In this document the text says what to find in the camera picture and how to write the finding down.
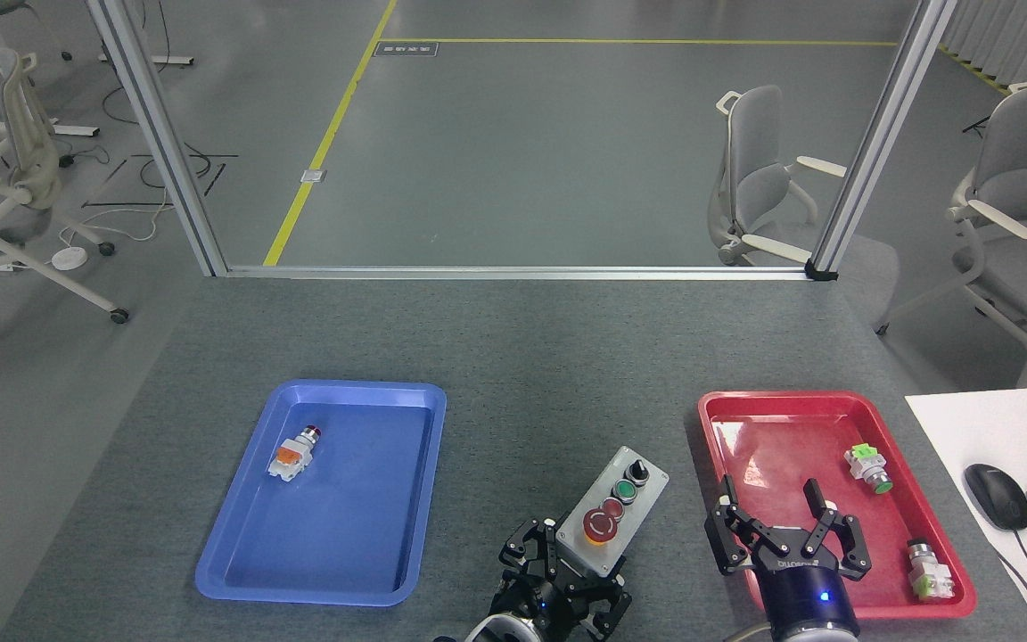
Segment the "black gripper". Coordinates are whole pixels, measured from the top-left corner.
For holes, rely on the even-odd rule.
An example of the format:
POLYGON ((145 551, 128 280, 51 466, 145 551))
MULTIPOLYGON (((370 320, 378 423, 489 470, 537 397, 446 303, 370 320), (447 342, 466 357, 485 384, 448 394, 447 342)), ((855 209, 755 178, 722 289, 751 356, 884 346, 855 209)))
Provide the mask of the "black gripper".
POLYGON ((496 593, 497 641, 565 641, 578 625, 592 641, 607 641, 627 613, 622 574, 570 580, 557 532, 554 519, 526 520, 498 553, 508 569, 496 593))
POLYGON ((758 586, 773 639, 855 639, 860 627, 842 577, 861 581, 872 568, 859 519, 825 499, 817 480, 806 480, 803 493, 817 523, 801 547, 776 537, 773 528, 738 506, 734 481, 725 474, 721 495, 710 509, 705 532, 719 572, 733 574, 758 547, 758 586), (823 546, 826 534, 838 536, 842 557, 823 546))

